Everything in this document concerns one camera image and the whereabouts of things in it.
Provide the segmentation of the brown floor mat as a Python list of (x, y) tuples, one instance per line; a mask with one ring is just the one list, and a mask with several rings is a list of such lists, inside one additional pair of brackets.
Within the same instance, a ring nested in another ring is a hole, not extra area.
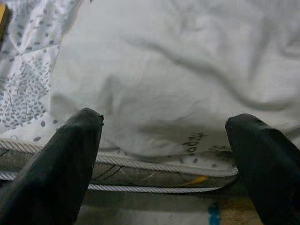
[(219, 208), (221, 225), (263, 225), (248, 198), (220, 200)]

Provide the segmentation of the white quilted mattress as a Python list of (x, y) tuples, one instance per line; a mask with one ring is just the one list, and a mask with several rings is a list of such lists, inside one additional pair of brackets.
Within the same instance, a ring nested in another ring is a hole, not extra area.
[[(11, 17), (0, 50), (0, 186), (15, 179), (61, 123), (42, 103), (65, 28), (74, 21), (80, 0), (0, 0)], [(230, 196), (229, 176), (197, 176), (176, 166), (129, 162), (98, 155), (89, 190)]]

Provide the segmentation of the white tree-print pillow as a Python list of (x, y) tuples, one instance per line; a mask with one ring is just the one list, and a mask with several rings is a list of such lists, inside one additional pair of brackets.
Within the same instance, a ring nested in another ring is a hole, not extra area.
[(300, 147), (300, 0), (84, 1), (47, 107), (102, 114), (115, 165), (231, 176), (225, 122), (242, 113)]

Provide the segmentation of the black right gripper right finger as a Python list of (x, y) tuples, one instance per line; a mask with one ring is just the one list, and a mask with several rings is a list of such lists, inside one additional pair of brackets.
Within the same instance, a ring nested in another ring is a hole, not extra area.
[(240, 180), (262, 223), (300, 225), (300, 150), (251, 114), (230, 117), (225, 129)]

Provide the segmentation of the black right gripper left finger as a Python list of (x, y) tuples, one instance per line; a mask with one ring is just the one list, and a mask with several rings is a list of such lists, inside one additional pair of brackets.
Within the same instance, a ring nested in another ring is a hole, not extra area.
[(103, 115), (71, 116), (15, 179), (0, 189), (0, 225), (74, 225), (91, 181)]

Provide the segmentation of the blue floor tape piece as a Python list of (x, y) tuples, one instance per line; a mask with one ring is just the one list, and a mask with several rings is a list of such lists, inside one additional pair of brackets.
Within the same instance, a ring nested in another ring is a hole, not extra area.
[(219, 204), (214, 202), (208, 208), (209, 225), (221, 225)]

